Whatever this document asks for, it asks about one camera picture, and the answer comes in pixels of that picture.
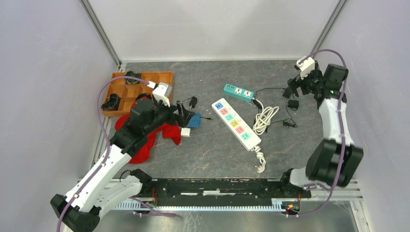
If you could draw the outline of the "blue cube adapter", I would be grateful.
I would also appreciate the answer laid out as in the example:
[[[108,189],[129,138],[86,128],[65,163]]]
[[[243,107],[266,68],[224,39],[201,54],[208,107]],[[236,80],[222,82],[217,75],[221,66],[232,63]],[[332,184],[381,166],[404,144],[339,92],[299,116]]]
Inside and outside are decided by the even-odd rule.
[[[186,125],[186,128],[194,128],[194,129],[199,128],[201,125],[201,120],[202,120],[201,114],[198,114],[198,113],[194,114],[190,118],[188,124]]]

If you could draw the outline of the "black charger plug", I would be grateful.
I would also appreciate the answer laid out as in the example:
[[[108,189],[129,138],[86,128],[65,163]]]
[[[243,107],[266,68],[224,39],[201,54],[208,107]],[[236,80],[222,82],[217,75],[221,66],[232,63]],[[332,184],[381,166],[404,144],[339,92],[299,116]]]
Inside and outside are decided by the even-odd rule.
[[[196,107],[197,102],[198,102],[197,97],[192,96],[191,98],[189,98],[189,108],[194,109]]]

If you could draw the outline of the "black plug adapter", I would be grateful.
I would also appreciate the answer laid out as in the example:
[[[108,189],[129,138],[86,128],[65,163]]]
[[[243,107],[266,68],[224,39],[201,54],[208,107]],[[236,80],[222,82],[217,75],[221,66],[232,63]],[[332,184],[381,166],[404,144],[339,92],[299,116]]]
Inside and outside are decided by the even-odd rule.
[[[292,92],[292,90],[291,90],[290,87],[285,88],[285,89],[284,89],[284,92],[283,92],[283,94],[282,94],[282,96],[283,96],[284,98],[287,98],[287,99],[289,99],[292,95],[293,95],[293,92]]]
[[[299,108],[299,101],[298,100],[288,100],[287,107],[296,111]]]

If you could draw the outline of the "teal power strip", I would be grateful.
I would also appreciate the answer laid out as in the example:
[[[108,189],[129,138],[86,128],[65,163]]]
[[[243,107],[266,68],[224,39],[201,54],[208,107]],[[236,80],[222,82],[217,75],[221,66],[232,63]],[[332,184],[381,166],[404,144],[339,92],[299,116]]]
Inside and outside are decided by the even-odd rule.
[[[252,102],[254,98],[254,92],[250,90],[246,90],[231,84],[226,84],[223,88],[223,92],[231,97],[246,101]]]

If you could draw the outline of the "white power strip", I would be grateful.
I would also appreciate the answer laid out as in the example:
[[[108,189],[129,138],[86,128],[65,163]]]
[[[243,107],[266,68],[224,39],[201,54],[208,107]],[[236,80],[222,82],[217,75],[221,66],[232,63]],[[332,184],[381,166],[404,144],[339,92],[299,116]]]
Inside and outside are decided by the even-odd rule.
[[[255,151],[260,137],[224,98],[212,103],[211,108],[247,151]]]

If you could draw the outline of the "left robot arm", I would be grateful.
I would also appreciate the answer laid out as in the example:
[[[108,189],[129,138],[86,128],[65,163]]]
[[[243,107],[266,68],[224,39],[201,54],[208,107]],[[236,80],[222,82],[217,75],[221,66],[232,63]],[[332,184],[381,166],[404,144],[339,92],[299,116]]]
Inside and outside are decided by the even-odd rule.
[[[135,175],[108,190],[105,187],[147,144],[148,135],[163,125],[185,127],[193,115],[181,101],[173,105],[163,100],[138,99],[120,129],[106,139],[106,150],[84,178],[66,194],[51,199],[58,217],[56,230],[59,232],[65,225],[74,232],[92,232],[102,217],[121,202],[137,194],[148,196],[152,184]]]

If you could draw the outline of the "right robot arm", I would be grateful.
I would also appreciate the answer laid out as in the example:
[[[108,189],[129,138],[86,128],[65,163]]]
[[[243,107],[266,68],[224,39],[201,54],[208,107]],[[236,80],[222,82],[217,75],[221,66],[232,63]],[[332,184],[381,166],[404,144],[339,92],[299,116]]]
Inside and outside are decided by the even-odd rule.
[[[322,72],[316,61],[298,61],[295,69],[300,73],[288,80],[288,89],[295,96],[299,95],[298,89],[304,95],[313,94],[322,119],[323,139],[304,168],[290,170],[289,179],[280,182],[279,191],[292,197],[299,187],[346,187],[364,156],[363,149],[355,146],[346,120],[347,98],[341,88],[349,70],[329,64]]]

